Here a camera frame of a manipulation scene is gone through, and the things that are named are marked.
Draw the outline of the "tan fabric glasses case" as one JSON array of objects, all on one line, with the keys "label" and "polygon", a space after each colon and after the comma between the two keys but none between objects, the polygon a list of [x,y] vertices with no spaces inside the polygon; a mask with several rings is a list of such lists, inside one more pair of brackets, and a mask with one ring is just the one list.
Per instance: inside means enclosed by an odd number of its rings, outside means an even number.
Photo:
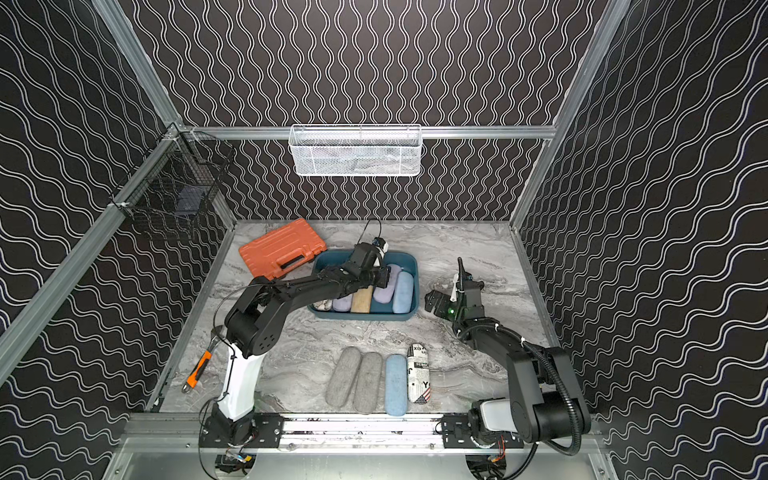
[{"label": "tan fabric glasses case", "polygon": [[373,293],[373,286],[369,286],[355,292],[352,297],[350,312],[354,314],[368,314],[371,310]]}]

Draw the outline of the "lavender glasses case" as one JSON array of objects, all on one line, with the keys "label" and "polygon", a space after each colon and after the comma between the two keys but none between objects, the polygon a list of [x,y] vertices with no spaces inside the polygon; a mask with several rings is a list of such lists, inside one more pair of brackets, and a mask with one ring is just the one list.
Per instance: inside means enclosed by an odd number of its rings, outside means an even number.
[{"label": "lavender glasses case", "polygon": [[351,311],[353,303],[353,294],[346,295],[332,301],[332,310],[334,312],[348,313]]}]

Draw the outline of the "marble print glasses case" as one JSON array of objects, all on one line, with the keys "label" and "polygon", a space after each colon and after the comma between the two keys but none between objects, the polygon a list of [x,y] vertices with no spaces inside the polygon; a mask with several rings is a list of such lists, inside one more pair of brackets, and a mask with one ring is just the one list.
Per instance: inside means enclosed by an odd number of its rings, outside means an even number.
[{"label": "marble print glasses case", "polygon": [[315,302],[313,304],[313,308],[317,311],[322,311],[322,312],[331,311],[333,309],[333,300],[326,299],[326,300]]}]

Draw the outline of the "purple glasses case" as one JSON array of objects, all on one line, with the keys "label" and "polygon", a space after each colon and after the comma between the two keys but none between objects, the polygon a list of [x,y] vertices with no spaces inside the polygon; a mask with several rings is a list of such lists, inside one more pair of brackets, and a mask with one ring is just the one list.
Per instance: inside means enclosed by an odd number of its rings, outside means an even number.
[{"label": "purple glasses case", "polygon": [[387,304],[392,301],[396,288],[398,276],[402,268],[396,264],[389,264],[389,276],[384,287],[376,287],[373,291],[373,299],[380,304]]}]

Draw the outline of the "light blue glasses case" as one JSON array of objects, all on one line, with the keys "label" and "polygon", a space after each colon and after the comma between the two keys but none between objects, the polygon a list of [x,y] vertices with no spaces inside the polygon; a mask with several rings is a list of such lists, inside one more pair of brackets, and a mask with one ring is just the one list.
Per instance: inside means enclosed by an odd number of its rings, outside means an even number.
[{"label": "light blue glasses case", "polygon": [[402,315],[411,310],[414,293],[413,275],[402,270],[398,276],[394,296],[392,298],[392,312]]}]

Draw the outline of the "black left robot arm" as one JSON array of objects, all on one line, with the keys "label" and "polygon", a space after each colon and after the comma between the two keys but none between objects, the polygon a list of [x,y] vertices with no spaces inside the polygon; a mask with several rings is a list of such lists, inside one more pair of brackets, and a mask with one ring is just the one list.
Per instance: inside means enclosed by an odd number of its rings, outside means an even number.
[{"label": "black left robot arm", "polygon": [[384,286],[387,242],[376,237],[355,245],[347,260],[294,280],[254,279],[244,288],[224,320],[225,342],[231,347],[229,365],[217,409],[229,421],[254,411],[254,394],[263,357],[280,339],[290,313],[324,300]]}]

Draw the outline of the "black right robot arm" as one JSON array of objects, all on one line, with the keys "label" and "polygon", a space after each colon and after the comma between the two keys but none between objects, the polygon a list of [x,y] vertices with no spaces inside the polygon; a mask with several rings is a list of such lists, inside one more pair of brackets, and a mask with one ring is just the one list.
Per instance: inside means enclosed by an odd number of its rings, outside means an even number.
[{"label": "black right robot arm", "polygon": [[427,312],[450,323],[457,339],[505,368],[508,395],[473,404],[469,418],[477,440],[497,432],[529,444],[544,443],[574,456],[591,430],[591,416],[568,356],[543,347],[485,312],[482,281],[459,279],[452,295],[432,290]]}]

